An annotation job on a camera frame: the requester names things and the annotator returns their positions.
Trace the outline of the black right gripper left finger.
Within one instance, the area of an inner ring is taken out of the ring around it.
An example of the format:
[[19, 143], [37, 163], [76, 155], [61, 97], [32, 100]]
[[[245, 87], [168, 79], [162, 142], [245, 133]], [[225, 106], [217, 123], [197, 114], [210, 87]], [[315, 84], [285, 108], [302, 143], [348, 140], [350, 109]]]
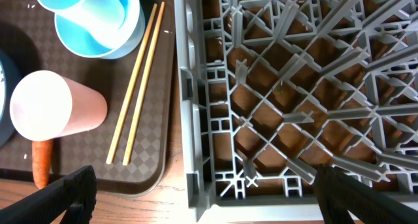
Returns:
[[96, 204], [97, 179], [91, 165], [62, 177], [1, 210], [1, 223], [89, 223]]

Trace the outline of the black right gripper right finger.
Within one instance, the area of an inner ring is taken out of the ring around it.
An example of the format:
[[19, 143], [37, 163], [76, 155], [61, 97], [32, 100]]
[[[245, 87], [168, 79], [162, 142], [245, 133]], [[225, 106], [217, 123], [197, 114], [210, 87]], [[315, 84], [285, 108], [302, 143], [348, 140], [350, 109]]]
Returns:
[[353, 223], [351, 215], [363, 223], [417, 223], [416, 210], [328, 165], [317, 169], [313, 190], [325, 223]]

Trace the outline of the pink plastic cup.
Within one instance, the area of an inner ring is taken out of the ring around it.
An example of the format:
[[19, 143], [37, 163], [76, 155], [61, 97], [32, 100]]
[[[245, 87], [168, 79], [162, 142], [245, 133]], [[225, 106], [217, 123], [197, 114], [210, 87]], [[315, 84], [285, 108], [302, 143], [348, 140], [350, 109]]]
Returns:
[[104, 122], [107, 110], [98, 91], [52, 71], [28, 74], [10, 100], [13, 126], [32, 141], [95, 129]]

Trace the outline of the wooden chopstick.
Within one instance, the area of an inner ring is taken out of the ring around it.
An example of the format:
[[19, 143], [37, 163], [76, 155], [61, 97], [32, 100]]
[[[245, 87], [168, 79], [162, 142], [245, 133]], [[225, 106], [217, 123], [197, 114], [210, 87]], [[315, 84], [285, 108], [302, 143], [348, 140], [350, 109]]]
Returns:
[[140, 44], [140, 48], [137, 54], [137, 58], [135, 60], [135, 64], [131, 73], [131, 77], [129, 79], [129, 83], [127, 86], [127, 90], [125, 92], [125, 97], [123, 99], [123, 103], [121, 106], [121, 110], [120, 110], [120, 114], [118, 116], [118, 121], [115, 127], [115, 131], [114, 131], [114, 135], [112, 137], [112, 141], [110, 143], [110, 149], [106, 158], [106, 164], [107, 165], [111, 165], [114, 161], [114, 157], [116, 154], [116, 150], [118, 148], [118, 143], [119, 143], [119, 139], [121, 136], [121, 132], [123, 129], [123, 125], [125, 123], [125, 118], [126, 118], [126, 114], [129, 108], [129, 104], [131, 102], [131, 97], [132, 94], [134, 92], [134, 88], [135, 88], [135, 84], [137, 81], [137, 77], [139, 74], [139, 70], [140, 70], [140, 66], [142, 65], [142, 60], [145, 54], [145, 50], [148, 44], [148, 40], [150, 37], [150, 33], [151, 33], [151, 28], [152, 28], [152, 24], [153, 24], [153, 20], [155, 18], [155, 14], [157, 12], [157, 4], [155, 3], [152, 7], [152, 11], [150, 14], [150, 18], [148, 20], [147, 26], [146, 26], [146, 30], [144, 32], [144, 36], [142, 38], [142, 42]]
[[162, 18], [163, 18], [164, 9], [165, 9], [165, 2], [162, 2], [161, 6], [160, 6], [160, 9], [159, 9], [158, 16], [157, 16], [157, 20], [156, 20], [156, 23], [155, 23], [155, 26], [154, 26], [154, 31], [153, 31], [153, 34], [152, 34], [150, 48], [148, 50], [148, 55], [147, 55], [147, 58], [146, 58], [146, 63], [145, 63], [143, 75], [142, 75], [142, 78], [141, 78], [141, 83], [140, 83], [140, 87], [139, 87], [139, 91], [138, 91], [138, 97], [137, 97], [135, 110], [134, 110], [134, 114], [133, 114], [133, 120], [131, 122], [131, 127], [130, 127], [130, 130], [129, 130], [129, 137], [128, 137], [127, 146], [126, 146], [126, 149], [125, 149], [125, 155], [124, 155], [123, 162], [122, 162], [122, 164], [124, 166], [127, 166], [131, 161], [131, 154], [133, 152], [135, 137], [136, 137], [136, 134], [137, 134], [137, 127], [138, 127], [138, 123], [139, 123], [139, 119], [140, 119], [140, 113], [141, 113], [141, 110], [142, 110], [142, 105], [143, 105], [143, 102], [144, 102], [146, 86], [148, 84], [148, 79], [149, 79], [149, 76], [150, 76], [150, 73], [151, 73], [151, 67], [152, 67], [152, 63], [153, 63], [153, 58], [154, 58], [154, 54], [155, 54], [155, 49], [156, 49], [156, 45], [157, 45], [157, 40], [158, 40], [158, 36], [159, 36], [159, 31], [160, 31], [160, 27], [161, 27], [161, 22], [162, 22]]

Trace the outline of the light blue bowl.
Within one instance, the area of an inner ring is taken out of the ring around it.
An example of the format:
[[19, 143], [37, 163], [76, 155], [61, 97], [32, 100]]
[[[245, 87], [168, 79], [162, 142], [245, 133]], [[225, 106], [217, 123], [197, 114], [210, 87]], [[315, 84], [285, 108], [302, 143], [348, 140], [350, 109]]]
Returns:
[[132, 52], [141, 42], [146, 22], [139, 0], [118, 0], [125, 11], [118, 29], [104, 24], [83, 26], [58, 14], [54, 16], [56, 33], [72, 53], [86, 58], [118, 59]]

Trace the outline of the light blue cup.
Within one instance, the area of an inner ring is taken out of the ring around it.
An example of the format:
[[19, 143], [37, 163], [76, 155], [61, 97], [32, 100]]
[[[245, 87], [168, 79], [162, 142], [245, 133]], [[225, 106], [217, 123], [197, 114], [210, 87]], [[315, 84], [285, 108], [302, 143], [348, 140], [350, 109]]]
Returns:
[[46, 9], [87, 29], [107, 48], [116, 46], [110, 35], [123, 24], [125, 10], [120, 0], [38, 0]]

